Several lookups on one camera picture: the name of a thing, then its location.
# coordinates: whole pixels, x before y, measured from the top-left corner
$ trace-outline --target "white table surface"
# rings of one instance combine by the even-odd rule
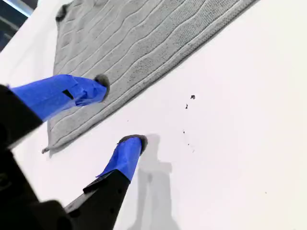
[[[52,76],[63,3],[42,2],[0,53],[1,83]],[[38,197],[67,205],[121,137],[150,134],[115,229],[306,230],[306,8],[261,0],[51,158],[41,126],[14,149]]]

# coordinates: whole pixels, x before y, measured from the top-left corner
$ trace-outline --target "blue painter's tape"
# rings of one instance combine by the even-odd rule
[[[65,90],[73,96],[73,99],[63,93]],[[107,88],[91,79],[62,74],[12,88],[11,91],[38,117],[46,121],[74,106],[101,102]]]
[[[101,177],[115,169],[121,171],[130,181],[133,178],[136,165],[142,150],[140,138],[129,138],[117,145],[105,170],[98,175]]]

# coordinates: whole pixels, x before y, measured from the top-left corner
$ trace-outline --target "gray towel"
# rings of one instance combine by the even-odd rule
[[[256,0],[74,0],[57,15],[54,74],[111,83],[99,104],[48,123],[49,146],[66,146],[167,74]]]

